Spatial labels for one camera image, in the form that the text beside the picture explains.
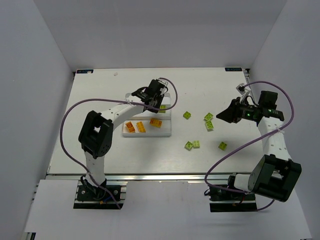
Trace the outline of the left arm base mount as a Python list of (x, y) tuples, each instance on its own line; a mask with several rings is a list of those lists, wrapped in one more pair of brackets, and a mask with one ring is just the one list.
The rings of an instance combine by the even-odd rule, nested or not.
[(111, 181), (106, 183), (105, 188), (108, 189), (113, 195), (117, 204), (119, 205), (119, 208), (108, 192), (102, 190), (102, 194), (96, 197), (87, 187), (83, 185), (81, 181), (78, 182), (78, 186), (76, 188), (73, 208), (78, 210), (121, 209), (126, 198), (127, 183)]

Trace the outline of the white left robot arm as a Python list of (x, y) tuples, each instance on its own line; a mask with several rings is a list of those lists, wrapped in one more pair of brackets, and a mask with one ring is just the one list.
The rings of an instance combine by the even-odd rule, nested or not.
[(105, 155), (112, 146), (114, 130), (129, 118), (146, 111), (158, 113), (167, 90), (168, 80), (153, 79), (145, 89), (137, 89), (109, 110), (92, 110), (87, 114), (78, 137), (88, 169), (83, 181), (86, 187), (97, 192), (106, 186)]

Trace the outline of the yellow lego brick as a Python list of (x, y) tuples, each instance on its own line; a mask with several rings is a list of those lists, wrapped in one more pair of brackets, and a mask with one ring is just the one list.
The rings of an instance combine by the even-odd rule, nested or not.
[(137, 129), (138, 129), (138, 131), (139, 131), (140, 133), (145, 133), (145, 132), (146, 132), (146, 129), (145, 129), (144, 124), (143, 124), (142, 121), (138, 121), (138, 122), (136, 123), (136, 126), (137, 126)]

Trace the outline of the lime square lego brick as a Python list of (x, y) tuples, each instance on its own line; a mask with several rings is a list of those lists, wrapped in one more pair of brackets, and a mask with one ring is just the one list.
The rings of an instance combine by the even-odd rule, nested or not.
[(182, 115), (186, 120), (188, 120), (191, 117), (191, 113), (186, 111), (183, 115)]

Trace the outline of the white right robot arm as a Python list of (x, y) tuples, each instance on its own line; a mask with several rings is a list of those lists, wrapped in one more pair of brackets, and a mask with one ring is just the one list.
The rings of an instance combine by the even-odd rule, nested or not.
[(242, 90), (241, 96), (233, 99), (229, 107), (216, 115), (227, 123), (245, 119), (253, 121), (262, 136), (263, 155), (249, 174), (234, 173), (228, 185), (234, 189), (255, 193), (276, 201), (286, 202), (290, 197), (302, 167), (293, 162), (288, 153), (284, 133), (284, 114), (277, 110), (278, 94), (262, 91), (258, 103), (249, 104), (250, 91)]

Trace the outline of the orange rounded lego piece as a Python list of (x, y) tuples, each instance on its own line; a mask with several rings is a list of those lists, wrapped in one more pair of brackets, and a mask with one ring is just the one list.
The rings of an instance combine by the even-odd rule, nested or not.
[(126, 126), (126, 128), (127, 128), (129, 133), (135, 133), (136, 132), (136, 129), (135, 129), (135, 127), (134, 127), (134, 125), (133, 125), (133, 123), (131, 121), (126, 122), (125, 126)]

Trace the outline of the orange lego brick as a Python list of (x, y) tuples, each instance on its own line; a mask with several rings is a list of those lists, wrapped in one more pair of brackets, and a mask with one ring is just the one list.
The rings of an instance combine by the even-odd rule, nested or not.
[(149, 124), (153, 127), (160, 128), (162, 126), (163, 121), (156, 118), (151, 118)]

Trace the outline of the lime lego brick hidden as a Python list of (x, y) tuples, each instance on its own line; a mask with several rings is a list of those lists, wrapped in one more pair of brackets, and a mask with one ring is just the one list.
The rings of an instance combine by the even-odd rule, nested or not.
[(214, 125), (210, 120), (205, 122), (205, 127), (207, 131), (212, 131), (214, 129)]

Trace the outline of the dark green lego brick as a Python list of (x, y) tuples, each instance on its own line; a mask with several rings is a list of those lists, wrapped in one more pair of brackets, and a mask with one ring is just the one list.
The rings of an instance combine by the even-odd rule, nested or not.
[(166, 108), (167, 108), (166, 105), (161, 105), (161, 106), (159, 107), (158, 113), (166, 113)]

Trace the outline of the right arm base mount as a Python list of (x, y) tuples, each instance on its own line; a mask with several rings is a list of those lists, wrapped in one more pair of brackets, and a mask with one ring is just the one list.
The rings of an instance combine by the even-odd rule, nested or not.
[(237, 193), (209, 186), (203, 194), (209, 197), (211, 213), (244, 213), (258, 210), (256, 196), (252, 193)]

